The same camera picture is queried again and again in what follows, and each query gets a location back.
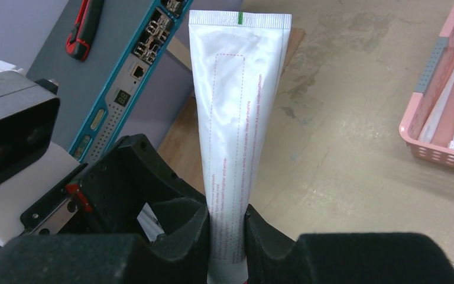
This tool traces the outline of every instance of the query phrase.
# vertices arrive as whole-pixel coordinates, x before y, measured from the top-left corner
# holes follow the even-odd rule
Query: screw
[[[70,213],[74,213],[74,211],[77,209],[77,204],[75,204],[73,201],[69,201],[67,204],[67,210],[69,210]]]
[[[44,229],[41,229],[41,231],[39,231],[39,235],[49,235],[50,234],[50,230],[44,228]]]
[[[50,81],[51,83],[55,84],[58,87],[58,82],[55,79],[49,79],[48,81]]]

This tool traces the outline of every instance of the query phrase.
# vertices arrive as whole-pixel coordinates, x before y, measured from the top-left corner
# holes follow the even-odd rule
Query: green color mark
[[[238,25],[242,25],[242,12],[238,14]]]

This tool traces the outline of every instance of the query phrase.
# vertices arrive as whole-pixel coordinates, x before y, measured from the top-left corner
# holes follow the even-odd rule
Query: red clamp
[[[65,190],[67,190],[69,194],[74,195],[75,198],[77,198],[78,205],[81,205],[84,211],[93,212],[93,208],[88,203],[85,195],[81,192],[81,190],[79,190],[79,185],[77,184],[77,182],[66,185]]]

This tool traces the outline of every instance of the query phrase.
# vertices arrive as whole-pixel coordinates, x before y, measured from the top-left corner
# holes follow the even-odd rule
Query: concrete floor
[[[398,125],[454,0],[245,0],[307,37],[281,79],[251,203],[306,232],[414,231],[454,261],[454,171]]]

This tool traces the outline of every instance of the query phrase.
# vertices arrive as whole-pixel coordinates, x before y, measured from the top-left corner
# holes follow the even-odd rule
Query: gray wall
[[[0,59],[28,70],[66,3],[0,0]],[[239,10],[241,4],[242,0],[194,0],[192,9]],[[189,46],[186,20],[176,36]],[[190,72],[165,54],[121,134],[145,133],[157,147],[192,90]]]

